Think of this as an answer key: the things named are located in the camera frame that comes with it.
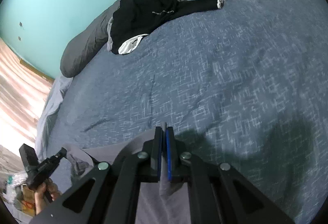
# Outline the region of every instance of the blue bedsheet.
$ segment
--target blue bedsheet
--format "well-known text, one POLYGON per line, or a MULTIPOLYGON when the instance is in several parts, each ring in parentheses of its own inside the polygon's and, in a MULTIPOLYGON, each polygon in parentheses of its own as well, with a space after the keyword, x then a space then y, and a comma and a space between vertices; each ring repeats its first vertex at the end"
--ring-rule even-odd
MULTIPOLYGON (((165 23, 129 55, 104 46, 74 78, 47 155, 114 144, 166 121, 191 151, 230 162, 296 223, 327 196, 328 4, 225 0, 165 23)), ((62 162, 53 180, 70 187, 62 162)))

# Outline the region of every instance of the metal bolt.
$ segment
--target metal bolt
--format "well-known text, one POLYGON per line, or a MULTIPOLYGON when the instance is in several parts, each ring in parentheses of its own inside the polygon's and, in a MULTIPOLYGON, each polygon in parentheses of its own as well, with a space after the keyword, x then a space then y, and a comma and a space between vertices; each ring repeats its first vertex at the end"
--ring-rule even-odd
POLYGON ((106 170, 106 169, 108 169, 108 167, 109 167, 109 165, 107 162, 100 162, 98 164, 98 169, 100 169, 100 170, 106 170))
POLYGON ((144 151, 141 151, 138 153, 138 158, 140 158, 141 160, 145 160, 148 158, 148 153, 147 152, 144 152, 144 151))
POLYGON ((191 153, 189 152, 183 152, 181 155, 180 155, 181 158, 183 158, 184 160, 188 160, 191 158, 191 153))
POLYGON ((224 171, 228 171, 231 168, 231 166, 228 163, 221 163, 220 164, 220 169, 224 171))

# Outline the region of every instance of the patterned bedsheet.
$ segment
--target patterned bedsheet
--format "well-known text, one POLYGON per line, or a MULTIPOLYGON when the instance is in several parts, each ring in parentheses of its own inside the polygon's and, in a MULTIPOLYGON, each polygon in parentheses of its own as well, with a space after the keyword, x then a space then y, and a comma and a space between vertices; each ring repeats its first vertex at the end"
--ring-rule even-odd
MULTIPOLYGON (((193 153, 230 162, 296 223, 327 196, 328 4, 225 0, 165 23, 129 55, 104 46, 73 79, 47 155, 114 144, 166 121, 193 153)), ((53 180, 70 187, 62 162, 53 180)))

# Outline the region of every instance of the cardboard box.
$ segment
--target cardboard box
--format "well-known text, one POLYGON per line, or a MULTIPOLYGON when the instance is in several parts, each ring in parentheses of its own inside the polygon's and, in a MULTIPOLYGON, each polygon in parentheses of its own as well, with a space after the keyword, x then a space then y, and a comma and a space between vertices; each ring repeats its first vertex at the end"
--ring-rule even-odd
POLYGON ((30 190, 27 185, 23 185, 22 187, 22 192, 23 192, 23 200, 30 203, 30 204, 35 204, 34 200, 34 191, 30 190))
POLYGON ((22 205, 23 213, 32 217, 35 216, 35 204, 22 201, 22 205))

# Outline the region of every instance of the black sweatshirt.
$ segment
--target black sweatshirt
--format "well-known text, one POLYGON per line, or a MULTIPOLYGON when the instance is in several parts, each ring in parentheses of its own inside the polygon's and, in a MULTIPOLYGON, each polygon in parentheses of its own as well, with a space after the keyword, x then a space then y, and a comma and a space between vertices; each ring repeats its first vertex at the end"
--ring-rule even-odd
POLYGON ((150 34, 163 23, 194 12, 221 8, 223 0, 121 0, 113 13, 110 36, 112 52, 118 54, 120 46, 128 39, 150 34))

